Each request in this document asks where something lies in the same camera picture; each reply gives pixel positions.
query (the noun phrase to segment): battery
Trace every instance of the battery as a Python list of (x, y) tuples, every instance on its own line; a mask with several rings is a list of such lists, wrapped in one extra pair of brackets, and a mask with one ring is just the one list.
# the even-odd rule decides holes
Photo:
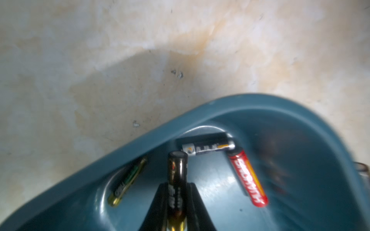
[(234, 141), (227, 137), (226, 133), (187, 137), (187, 140), (195, 140), (192, 143), (182, 144), (182, 151), (189, 156), (219, 150), (231, 151), (235, 148)]
[(268, 205), (268, 198), (249, 162), (244, 150), (237, 147), (234, 151), (228, 152), (229, 159), (233, 165), (238, 178), (245, 190), (249, 193), (253, 205), (265, 207)]
[(117, 207), (121, 203), (123, 195), (134, 183), (147, 162), (147, 157), (135, 161), (135, 164), (129, 169), (128, 174), (125, 175), (118, 187), (108, 197), (108, 204), (110, 206)]
[(182, 151), (168, 154), (168, 228), (182, 231), (186, 218), (188, 155)]

